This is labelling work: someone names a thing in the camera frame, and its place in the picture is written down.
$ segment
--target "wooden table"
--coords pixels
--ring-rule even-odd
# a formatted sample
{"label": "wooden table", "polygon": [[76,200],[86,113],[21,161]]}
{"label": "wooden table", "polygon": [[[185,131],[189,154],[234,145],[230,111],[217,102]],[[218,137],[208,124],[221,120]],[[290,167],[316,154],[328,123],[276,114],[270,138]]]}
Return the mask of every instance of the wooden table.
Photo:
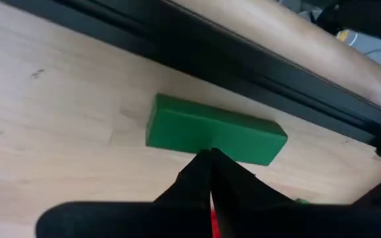
{"label": "wooden table", "polygon": [[0,237],[34,237],[65,201],[169,187],[193,155],[145,147],[157,92],[279,123],[271,166],[243,166],[291,198],[347,204],[381,182],[372,147],[0,4]]}

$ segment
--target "wooden rod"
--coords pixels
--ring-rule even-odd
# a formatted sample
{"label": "wooden rod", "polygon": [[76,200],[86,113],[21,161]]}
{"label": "wooden rod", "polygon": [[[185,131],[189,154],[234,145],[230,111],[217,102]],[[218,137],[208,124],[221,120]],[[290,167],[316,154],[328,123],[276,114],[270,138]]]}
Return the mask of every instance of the wooden rod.
{"label": "wooden rod", "polygon": [[381,65],[275,1],[168,1],[381,107]]}

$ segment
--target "green block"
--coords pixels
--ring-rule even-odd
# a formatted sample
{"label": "green block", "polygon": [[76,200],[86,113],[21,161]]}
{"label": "green block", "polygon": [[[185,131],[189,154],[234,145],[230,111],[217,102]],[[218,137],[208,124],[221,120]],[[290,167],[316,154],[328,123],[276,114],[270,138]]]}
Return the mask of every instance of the green block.
{"label": "green block", "polygon": [[157,95],[146,145],[188,153],[216,147],[235,161],[268,165],[288,136],[271,121]]}

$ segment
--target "wooden surface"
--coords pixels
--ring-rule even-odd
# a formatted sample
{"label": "wooden surface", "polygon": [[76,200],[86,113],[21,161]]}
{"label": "wooden surface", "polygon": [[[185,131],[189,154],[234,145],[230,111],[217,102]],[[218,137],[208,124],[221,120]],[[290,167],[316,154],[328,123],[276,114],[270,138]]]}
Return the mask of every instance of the wooden surface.
{"label": "wooden surface", "polygon": [[271,166],[243,166],[291,198],[346,204],[381,182],[372,147],[0,4],[0,237],[34,237],[61,202],[168,188],[193,156],[144,146],[157,92],[278,122]]}
{"label": "wooden surface", "polygon": [[381,65],[274,0],[168,0],[381,106]]}

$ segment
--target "green foam block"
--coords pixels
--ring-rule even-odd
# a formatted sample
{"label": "green foam block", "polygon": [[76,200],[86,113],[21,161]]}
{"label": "green foam block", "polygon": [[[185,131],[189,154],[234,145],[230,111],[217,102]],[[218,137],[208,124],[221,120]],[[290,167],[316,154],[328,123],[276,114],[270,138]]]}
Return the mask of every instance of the green foam block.
{"label": "green foam block", "polygon": [[288,136],[271,121],[157,95],[146,145],[188,153],[216,147],[233,160],[268,165]]}

